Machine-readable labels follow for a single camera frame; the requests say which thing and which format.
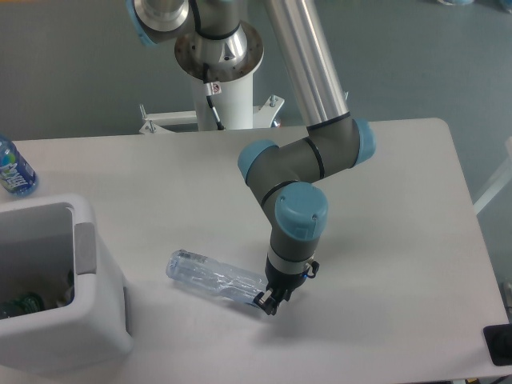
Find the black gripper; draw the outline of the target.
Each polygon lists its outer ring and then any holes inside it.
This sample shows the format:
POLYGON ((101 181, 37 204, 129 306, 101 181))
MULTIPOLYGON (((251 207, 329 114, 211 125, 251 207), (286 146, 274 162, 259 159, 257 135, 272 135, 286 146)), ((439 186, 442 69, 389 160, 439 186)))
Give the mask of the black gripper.
POLYGON ((281 301, 289 301, 294 290, 308 278, 315 278, 320 264, 313 258, 300 262, 289 262, 270 256, 266 260, 267 290, 256 295, 253 303, 267 315, 276 315, 281 301))

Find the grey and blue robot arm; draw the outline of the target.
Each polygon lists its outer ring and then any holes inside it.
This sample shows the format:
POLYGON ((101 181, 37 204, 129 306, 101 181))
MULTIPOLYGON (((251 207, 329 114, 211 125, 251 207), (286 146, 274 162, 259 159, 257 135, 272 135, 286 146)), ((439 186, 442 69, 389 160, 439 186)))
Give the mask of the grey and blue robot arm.
MULTIPOLYGON (((262 39, 242 19, 236 1, 128 1, 140 41, 174 42, 190 77, 198 128, 254 127, 253 75, 264 55, 262 39)), ((246 146, 238 168, 271 225, 266 288, 254 304, 277 312, 305 280, 326 226, 328 203, 315 183, 353 168, 375 152, 369 124, 352 118, 312 1, 267 1, 307 135, 285 146, 260 140, 246 146)))

